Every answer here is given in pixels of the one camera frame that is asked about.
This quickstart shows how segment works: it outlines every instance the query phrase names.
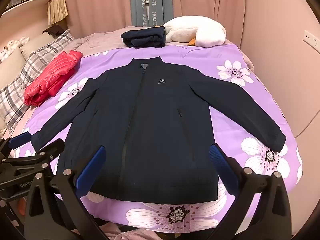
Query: red puffer jacket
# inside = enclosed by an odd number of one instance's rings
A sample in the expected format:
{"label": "red puffer jacket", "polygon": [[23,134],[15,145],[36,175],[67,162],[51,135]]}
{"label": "red puffer jacket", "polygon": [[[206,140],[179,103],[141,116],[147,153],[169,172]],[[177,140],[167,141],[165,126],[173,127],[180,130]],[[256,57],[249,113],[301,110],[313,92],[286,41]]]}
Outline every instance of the red puffer jacket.
{"label": "red puffer jacket", "polygon": [[52,60],[43,72],[26,87],[24,92],[24,103],[27,106],[39,106],[48,97],[54,97],[63,84],[75,73],[75,65],[83,54],[71,50],[69,54],[60,53]]}

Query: silver bolt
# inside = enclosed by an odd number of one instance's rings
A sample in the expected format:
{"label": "silver bolt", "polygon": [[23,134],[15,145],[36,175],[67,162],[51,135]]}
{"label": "silver bolt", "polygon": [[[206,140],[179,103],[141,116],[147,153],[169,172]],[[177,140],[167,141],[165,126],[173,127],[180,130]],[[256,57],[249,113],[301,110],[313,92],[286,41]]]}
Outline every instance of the silver bolt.
{"label": "silver bolt", "polygon": [[66,176],[68,176],[68,175],[71,174],[71,172],[72,172],[72,170],[70,170],[70,169],[65,169],[65,170],[63,171],[63,174],[66,175]]}
{"label": "silver bolt", "polygon": [[243,170],[244,170],[244,172],[246,174],[251,174],[252,173],[252,170],[249,167],[245,167]]}
{"label": "silver bolt", "polygon": [[42,177],[42,173],[41,172],[38,172],[37,174],[36,174],[36,179],[40,179]]}
{"label": "silver bolt", "polygon": [[274,175],[277,177],[277,178],[280,178],[281,177],[281,173],[279,171],[275,171]]}

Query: purple bed sheet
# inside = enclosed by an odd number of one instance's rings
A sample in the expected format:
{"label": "purple bed sheet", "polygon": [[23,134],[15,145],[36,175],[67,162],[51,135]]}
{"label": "purple bed sheet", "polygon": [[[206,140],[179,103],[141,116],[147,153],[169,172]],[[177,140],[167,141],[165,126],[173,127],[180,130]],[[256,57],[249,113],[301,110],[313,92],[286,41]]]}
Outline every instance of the purple bed sheet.
{"label": "purple bed sheet", "polygon": [[[158,56],[164,62],[188,65],[207,76],[237,83],[245,89],[286,135],[287,139],[282,151],[280,153],[270,151],[241,126],[210,107],[215,140],[223,151],[228,156],[236,158],[242,167],[251,167],[259,174],[281,172],[288,192],[292,190],[302,176],[302,161],[294,136],[271,94],[256,76],[248,71],[241,52],[233,44],[215,46],[210,49],[176,45],[159,49],[113,49],[82,58],[74,76],[66,82],[54,98],[48,99],[34,111],[24,131],[29,131],[31,134],[39,131],[59,108],[82,89],[88,78],[96,78],[108,69],[127,65],[132,58]],[[64,140],[70,126],[61,131],[53,140],[57,138]],[[14,152],[15,157],[34,154],[31,143],[19,147]],[[57,170],[58,158],[51,162],[54,173]],[[186,233],[215,227],[228,211],[234,197],[226,192],[224,185],[219,181],[218,200],[208,203],[167,205],[165,203],[124,202],[105,198],[92,192],[82,197],[81,200],[90,214],[113,223],[159,232]],[[259,195],[256,194],[247,217],[253,215],[258,200]]]}

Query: electrical socket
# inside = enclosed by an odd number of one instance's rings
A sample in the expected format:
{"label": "electrical socket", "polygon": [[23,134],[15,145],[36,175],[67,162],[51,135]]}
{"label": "electrical socket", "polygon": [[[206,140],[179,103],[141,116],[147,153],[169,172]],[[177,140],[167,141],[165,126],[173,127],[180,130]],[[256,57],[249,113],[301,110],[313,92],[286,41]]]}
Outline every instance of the electrical socket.
{"label": "electrical socket", "polygon": [[320,39],[305,30],[303,40],[320,53]]}

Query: shelf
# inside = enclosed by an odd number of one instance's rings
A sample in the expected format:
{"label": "shelf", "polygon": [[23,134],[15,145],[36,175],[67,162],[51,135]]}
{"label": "shelf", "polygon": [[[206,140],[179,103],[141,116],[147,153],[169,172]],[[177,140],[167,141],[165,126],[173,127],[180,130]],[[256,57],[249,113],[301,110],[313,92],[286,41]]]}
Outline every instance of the shelf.
{"label": "shelf", "polygon": [[14,17],[15,15],[20,14],[23,11],[29,10],[34,6],[41,5],[41,4],[47,4],[50,0],[25,0],[21,3],[18,3],[17,5],[9,8],[6,10],[1,18],[0,21],[8,21]]}

